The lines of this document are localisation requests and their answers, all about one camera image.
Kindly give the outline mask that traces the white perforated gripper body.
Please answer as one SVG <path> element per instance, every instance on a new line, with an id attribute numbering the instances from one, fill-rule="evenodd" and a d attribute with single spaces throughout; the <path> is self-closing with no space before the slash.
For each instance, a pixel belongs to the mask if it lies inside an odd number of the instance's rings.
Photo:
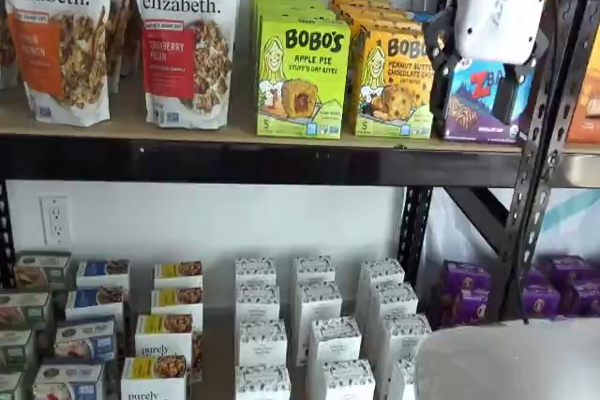
<path id="1" fill-rule="evenodd" d="M 530 57 L 545 0 L 448 0 L 463 58 L 521 65 Z"/>

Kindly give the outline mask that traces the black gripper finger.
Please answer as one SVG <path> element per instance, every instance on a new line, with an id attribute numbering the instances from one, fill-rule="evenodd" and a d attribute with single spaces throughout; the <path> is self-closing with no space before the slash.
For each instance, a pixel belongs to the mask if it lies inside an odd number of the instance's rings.
<path id="1" fill-rule="evenodd" d="M 534 68 L 534 58 L 522 65 L 503 64 L 504 75 L 498 82 L 492 108 L 492 115 L 501 123 L 512 123 L 525 109 L 527 99 L 523 95 L 523 87 Z"/>
<path id="2" fill-rule="evenodd" d="M 427 57 L 434 70 L 429 101 L 432 114 L 443 114 L 454 71 L 460 61 L 455 40 L 456 16 L 456 7 L 446 7 L 423 23 Z"/>

